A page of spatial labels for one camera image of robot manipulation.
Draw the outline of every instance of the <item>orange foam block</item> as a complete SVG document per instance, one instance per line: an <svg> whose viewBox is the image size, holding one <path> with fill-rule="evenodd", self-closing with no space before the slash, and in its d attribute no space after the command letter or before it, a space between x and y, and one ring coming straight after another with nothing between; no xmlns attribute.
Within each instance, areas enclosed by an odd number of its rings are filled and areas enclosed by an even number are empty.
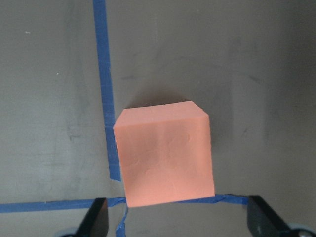
<svg viewBox="0 0 316 237"><path fill-rule="evenodd" d="M192 101L125 109L114 134L129 207L215 195L209 117Z"/></svg>

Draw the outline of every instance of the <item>foam block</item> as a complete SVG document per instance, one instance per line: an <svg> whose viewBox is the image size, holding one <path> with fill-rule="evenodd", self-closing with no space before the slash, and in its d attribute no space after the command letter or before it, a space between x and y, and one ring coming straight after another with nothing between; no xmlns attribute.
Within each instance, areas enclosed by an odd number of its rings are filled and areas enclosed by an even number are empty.
<svg viewBox="0 0 316 237"><path fill-rule="evenodd" d="M215 195L209 117L192 101L124 109L114 134L129 207Z"/></svg>

